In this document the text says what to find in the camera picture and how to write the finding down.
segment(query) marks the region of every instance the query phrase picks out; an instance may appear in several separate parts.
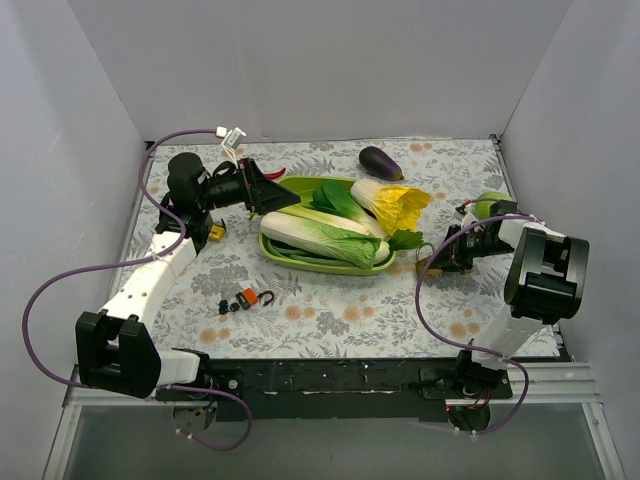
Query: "red chili pepper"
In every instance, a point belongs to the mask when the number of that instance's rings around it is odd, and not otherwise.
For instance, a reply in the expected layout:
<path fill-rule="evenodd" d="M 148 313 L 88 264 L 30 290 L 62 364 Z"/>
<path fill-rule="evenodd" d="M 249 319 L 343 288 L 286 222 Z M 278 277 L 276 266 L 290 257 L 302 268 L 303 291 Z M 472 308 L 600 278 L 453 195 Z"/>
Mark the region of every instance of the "red chili pepper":
<path fill-rule="evenodd" d="M 275 180 L 276 178 L 279 178 L 282 175 L 284 175 L 284 172 L 286 172 L 286 171 L 287 171 L 287 169 L 285 167 L 282 170 L 280 170 L 279 172 L 265 173 L 264 176 L 267 177 L 269 180 Z"/>

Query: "green plate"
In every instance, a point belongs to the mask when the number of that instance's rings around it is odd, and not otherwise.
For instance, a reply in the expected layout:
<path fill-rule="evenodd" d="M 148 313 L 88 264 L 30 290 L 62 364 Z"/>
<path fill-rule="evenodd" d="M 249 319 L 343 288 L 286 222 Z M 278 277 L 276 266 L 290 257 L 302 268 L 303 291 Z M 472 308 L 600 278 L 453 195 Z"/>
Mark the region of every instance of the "green plate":
<path fill-rule="evenodd" d="M 297 193 L 300 196 L 300 205 L 308 207 L 313 197 L 313 191 L 322 185 L 322 182 L 325 180 L 334 180 L 347 190 L 350 190 L 351 185 L 355 183 L 355 180 L 352 178 L 312 177 L 305 175 L 291 175 L 284 177 L 278 183 L 292 192 Z M 303 260 L 294 260 L 278 255 L 276 252 L 268 248 L 265 240 L 266 237 L 260 234 L 260 249 L 265 256 L 283 267 L 295 268 L 297 270 L 308 270 L 310 272 L 333 273 L 337 275 L 377 275 L 389 268 L 396 259 L 396 252 L 393 252 L 387 260 L 375 265 L 373 268 L 359 268 L 355 265 L 348 267 L 336 265 L 315 265 Z"/>

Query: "bok choy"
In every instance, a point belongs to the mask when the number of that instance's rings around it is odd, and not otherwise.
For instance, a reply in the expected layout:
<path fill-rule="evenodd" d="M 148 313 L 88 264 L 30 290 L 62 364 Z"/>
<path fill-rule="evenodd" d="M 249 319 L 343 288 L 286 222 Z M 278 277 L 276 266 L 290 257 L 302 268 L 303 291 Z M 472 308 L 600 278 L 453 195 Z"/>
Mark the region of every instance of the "bok choy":
<path fill-rule="evenodd" d="M 315 220 L 316 222 L 326 223 L 332 227 L 343 228 L 363 235 L 369 235 L 369 231 L 358 222 L 354 222 L 353 220 L 339 217 L 337 215 L 331 215 L 329 213 L 305 208 L 301 205 L 291 205 L 290 207 L 281 208 L 278 211 L 286 213 L 287 215 L 293 215 L 294 217 L 307 218 L 309 220 Z"/>
<path fill-rule="evenodd" d="M 325 180 L 313 191 L 311 206 L 321 212 L 353 220 L 366 228 L 374 237 L 382 240 L 389 238 L 376 219 L 369 216 L 349 192 L 333 180 Z"/>
<path fill-rule="evenodd" d="M 379 238 L 281 212 L 265 215 L 260 231 L 272 240 L 360 268 L 372 268 L 391 253 L 389 244 Z"/>

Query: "patterned mat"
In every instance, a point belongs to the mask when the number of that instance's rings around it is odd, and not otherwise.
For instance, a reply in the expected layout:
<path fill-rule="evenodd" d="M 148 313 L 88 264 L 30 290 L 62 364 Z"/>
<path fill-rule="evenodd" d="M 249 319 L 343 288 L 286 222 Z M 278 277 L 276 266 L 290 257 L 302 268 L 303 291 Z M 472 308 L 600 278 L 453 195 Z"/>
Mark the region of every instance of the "patterned mat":
<path fill-rule="evenodd" d="M 270 143 L 243 146 L 240 156 L 256 159 L 264 172 L 282 167 L 291 175 L 362 178 L 358 153 L 382 148 L 402 167 L 405 184 L 431 193 L 419 229 L 439 244 L 455 222 L 454 207 L 487 190 L 506 192 L 504 177 L 489 140 L 372 140 Z M 166 192 L 167 163 L 177 153 L 195 152 L 212 171 L 226 159 L 218 145 L 169 146 L 158 150 L 149 190 Z M 436 357 L 456 350 L 431 337 L 414 307 L 413 253 L 403 252 L 384 273 L 348 277 L 288 270 L 265 258 L 258 246 L 259 220 L 244 207 L 212 212 L 228 232 L 220 244 L 208 244 L 180 276 L 158 315 L 152 336 L 159 347 L 192 348 L 214 358 L 292 357 Z M 148 248 L 157 212 L 145 199 L 130 244 L 129 258 Z M 426 318 L 443 334 L 468 341 L 503 305 L 502 287 L 511 257 L 476 261 L 471 275 L 445 275 L 422 289 Z M 122 282 L 129 272 L 125 272 Z M 245 288 L 276 293 L 273 306 L 254 306 L 220 316 L 221 298 Z M 550 329 L 539 332 L 518 352 L 555 356 Z"/>

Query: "eggplant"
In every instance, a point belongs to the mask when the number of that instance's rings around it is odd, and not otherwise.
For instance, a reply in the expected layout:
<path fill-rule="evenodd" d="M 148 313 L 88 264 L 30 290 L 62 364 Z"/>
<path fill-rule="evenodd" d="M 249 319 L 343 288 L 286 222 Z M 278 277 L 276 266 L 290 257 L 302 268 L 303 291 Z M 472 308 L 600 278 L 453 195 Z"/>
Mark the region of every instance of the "eggplant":
<path fill-rule="evenodd" d="M 369 175 L 382 180 L 402 180 L 402 169 L 393 159 L 377 147 L 366 147 L 359 155 L 360 165 Z"/>

